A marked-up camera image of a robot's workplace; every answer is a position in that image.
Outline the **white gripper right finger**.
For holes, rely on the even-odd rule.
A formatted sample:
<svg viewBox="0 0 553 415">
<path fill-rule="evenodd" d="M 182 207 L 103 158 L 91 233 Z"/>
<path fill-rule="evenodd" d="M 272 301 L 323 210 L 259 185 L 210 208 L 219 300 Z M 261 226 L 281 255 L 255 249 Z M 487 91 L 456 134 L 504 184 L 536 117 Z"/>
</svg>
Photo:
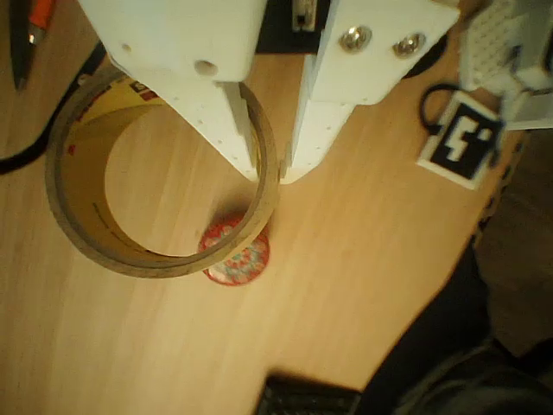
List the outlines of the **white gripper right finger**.
<svg viewBox="0 0 553 415">
<path fill-rule="evenodd" d="M 456 1 L 332 1 L 318 50 L 303 63 L 281 182 L 317 167 L 353 109 L 380 102 L 459 16 Z"/>
</svg>

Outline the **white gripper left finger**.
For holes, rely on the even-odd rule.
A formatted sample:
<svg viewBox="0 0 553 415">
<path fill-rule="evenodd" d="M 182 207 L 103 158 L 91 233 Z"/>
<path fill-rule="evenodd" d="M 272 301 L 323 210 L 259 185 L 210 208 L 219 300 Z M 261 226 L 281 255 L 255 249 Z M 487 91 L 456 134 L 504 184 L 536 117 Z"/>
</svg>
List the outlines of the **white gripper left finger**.
<svg viewBox="0 0 553 415">
<path fill-rule="evenodd" d="M 264 1 L 83 1 L 112 63 L 146 85 L 245 178 L 257 149 L 239 84 L 250 72 Z"/>
</svg>

